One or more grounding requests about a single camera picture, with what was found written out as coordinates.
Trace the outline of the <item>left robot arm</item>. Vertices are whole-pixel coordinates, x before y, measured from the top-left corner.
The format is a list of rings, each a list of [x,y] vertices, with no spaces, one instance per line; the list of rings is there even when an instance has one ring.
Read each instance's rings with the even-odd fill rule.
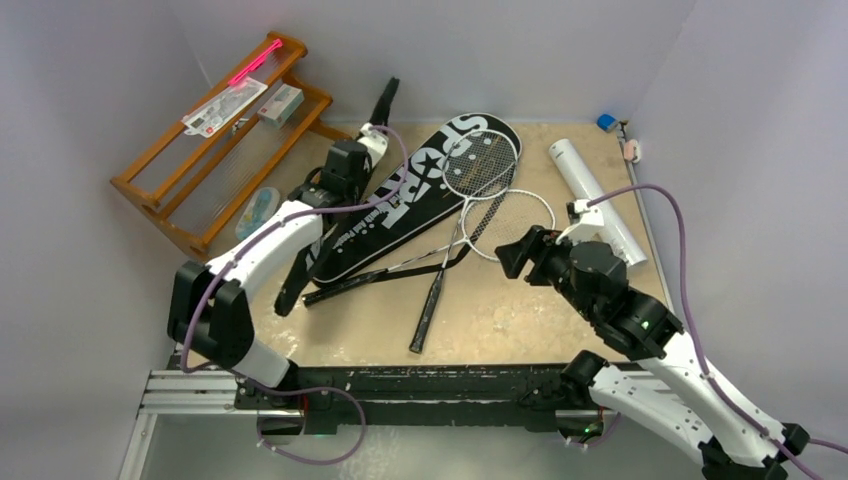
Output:
[[[291,270],[282,299],[296,299],[320,264],[321,247],[350,217],[398,193],[397,187],[370,199],[362,193],[395,135],[388,126],[366,123],[356,138],[336,141],[319,179],[301,184],[259,230],[215,258],[189,260],[176,271],[166,333],[183,348],[183,372],[193,372],[188,355],[195,352],[255,384],[272,408],[295,402],[298,366],[258,338],[251,303],[285,265]]]

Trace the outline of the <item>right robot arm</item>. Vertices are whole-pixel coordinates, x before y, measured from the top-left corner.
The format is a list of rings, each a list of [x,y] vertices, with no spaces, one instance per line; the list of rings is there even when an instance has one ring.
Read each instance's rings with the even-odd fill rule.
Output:
[[[630,286],[627,266],[609,245],[556,241],[531,227],[495,253],[506,277],[551,286],[598,337],[662,382],[660,394],[591,351],[562,372],[561,392],[576,407],[591,401],[639,423],[687,454],[707,479],[785,479],[783,464],[809,442],[798,424],[774,420],[713,370],[702,373],[691,336],[658,299]]]

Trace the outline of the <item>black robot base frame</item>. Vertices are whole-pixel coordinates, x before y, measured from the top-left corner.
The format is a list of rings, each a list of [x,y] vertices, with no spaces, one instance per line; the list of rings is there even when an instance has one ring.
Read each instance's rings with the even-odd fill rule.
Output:
[[[292,420],[307,433],[341,426],[520,427],[563,437],[600,436],[618,414],[565,383],[564,365],[303,367],[301,394],[271,395],[221,370],[150,373],[146,414],[250,415]]]

